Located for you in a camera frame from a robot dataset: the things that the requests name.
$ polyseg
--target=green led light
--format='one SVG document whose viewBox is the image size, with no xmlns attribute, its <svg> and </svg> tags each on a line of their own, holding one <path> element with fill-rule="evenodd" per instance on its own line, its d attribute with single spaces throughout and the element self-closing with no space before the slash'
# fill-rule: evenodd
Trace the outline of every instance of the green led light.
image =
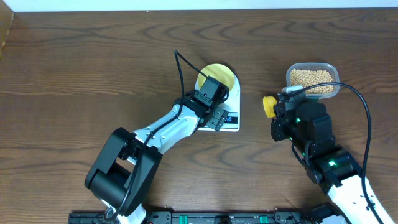
<svg viewBox="0 0 398 224">
<path fill-rule="evenodd" d="M 260 216 L 260 224 L 267 224 L 268 222 L 268 217 L 267 216 Z"/>
<path fill-rule="evenodd" d="M 330 161 L 330 162 L 329 162 L 329 165 L 330 165 L 330 166 L 335 166 L 335 165 L 337 165 L 337 164 L 336 164 L 334 161 Z"/>
</svg>

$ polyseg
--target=wooden table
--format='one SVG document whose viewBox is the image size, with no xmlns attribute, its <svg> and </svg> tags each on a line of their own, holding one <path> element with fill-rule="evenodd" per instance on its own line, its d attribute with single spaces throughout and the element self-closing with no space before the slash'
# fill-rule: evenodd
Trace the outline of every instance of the wooden table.
<svg viewBox="0 0 398 224">
<path fill-rule="evenodd" d="M 367 176 L 398 222 L 398 10 L 330 9 L 18 13 L 0 61 L 2 223 L 66 223 L 71 211 L 104 209 L 85 176 L 113 130 L 140 129 L 171 109 L 180 94 L 173 49 L 199 68 L 236 71 L 241 130 L 178 142 L 147 205 L 251 211 L 328 201 L 289 142 L 272 140 L 262 108 L 293 63 L 327 62 L 369 103 Z M 197 73 L 183 72 L 192 89 Z M 367 126 L 357 96 L 341 90 L 323 102 L 337 143 L 361 164 Z"/>
</svg>

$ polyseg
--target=white wall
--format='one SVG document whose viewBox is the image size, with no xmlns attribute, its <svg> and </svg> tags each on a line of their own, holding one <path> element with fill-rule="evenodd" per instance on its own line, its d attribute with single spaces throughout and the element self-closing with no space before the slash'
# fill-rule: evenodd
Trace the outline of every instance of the white wall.
<svg viewBox="0 0 398 224">
<path fill-rule="evenodd" d="M 398 7 L 398 0 L 4 0 L 14 12 Z"/>
</svg>

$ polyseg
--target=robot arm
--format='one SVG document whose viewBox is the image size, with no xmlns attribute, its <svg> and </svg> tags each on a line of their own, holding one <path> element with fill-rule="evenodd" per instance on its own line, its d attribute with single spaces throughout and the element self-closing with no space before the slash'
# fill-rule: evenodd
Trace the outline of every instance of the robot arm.
<svg viewBox="0 0 398 224">
<path fill-rule="evenodd" d="M 264 99 L 268 117 L 276 117 L 271 123 L 272 138 L 274 141 L 289 139 L 292 142 L 292 151 L 310 180 L 321 187 L 351 223 L 377 223 L 364 198 L 360 178 L 362 168 L 348 151 L 335 144 L 331 118 L 326 113 L 325 105 L 308 101 L 305 92 L 292 97 L 288 94 L 299 89 L 302 86 L 285 88 L 283 93 L 278 94 L 278 103 L 273 99 L 274 102 L 268 105 L 270 99 Z M 367 179 L 366 189 L 382 222 L 394 223 Z"/>
<path fill-rule="evenodd" d="M 146 215 L 141 202 L 148 193 L 163 154 L 200 127 L 220 130 L 228 111 L 218 105 L 226 101 L 228 92 L 227 86 L 207 77 L 200 90 L 189 91 L 183 99 L 177 99 L 172 110 L 152 125 L 132 133 L 118 128 L 86 176 L 85 186 L 108 207 L 114 209 L 123 205 L 118 215 L 121 223 L 140 223 Z M 136 164 L 135 171 L 123 168 L 116 162 L 117 158 Z M 131 179 L 133 183 L 126 196 Z"/>
</svg>

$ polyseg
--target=plastic container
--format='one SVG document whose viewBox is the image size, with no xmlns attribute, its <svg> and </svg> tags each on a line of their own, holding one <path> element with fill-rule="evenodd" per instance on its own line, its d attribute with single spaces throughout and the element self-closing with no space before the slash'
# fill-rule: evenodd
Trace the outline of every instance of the plastic container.
<svg viewBox="0 0 398 224">
<path fill-rule="evenodd" d="M 310 71 L 326 70 L 329 72 L 333 82 L 340 82 L 336 68 L 328 63 L 312 63 L 312 62 L 297 63 L 290 66 L 290 68 L 287 70 L 286 84 L 288 87 L 291 86 L 290 73 L 292 72 L 293 69 L 310 70 Z M 333 88 L 334 90 L 331 93 L 323 93 L 323 94 L 306 93 L 306 95 L 308 99 L 330 98 L 337 94 L 338 90 L 340 89 L 340 86 L 333 86 Z"/>
</svg>

